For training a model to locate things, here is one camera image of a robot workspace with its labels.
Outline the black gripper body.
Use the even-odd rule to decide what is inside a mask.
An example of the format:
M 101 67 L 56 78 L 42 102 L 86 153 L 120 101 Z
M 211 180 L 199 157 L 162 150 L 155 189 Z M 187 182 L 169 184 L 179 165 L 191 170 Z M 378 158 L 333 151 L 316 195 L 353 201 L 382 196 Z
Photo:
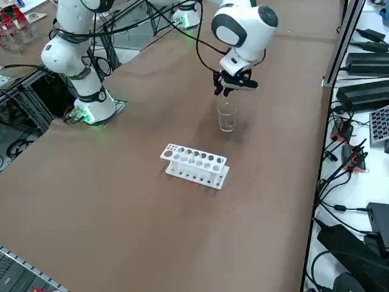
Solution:
M 239 72 L 235 75 L 230 75 L 227 71 L 223 70 L 219 73 L 220 83 L 224 88 L 231 89 L 257 89 L 258 82 L 251 79 L 252 70 Z

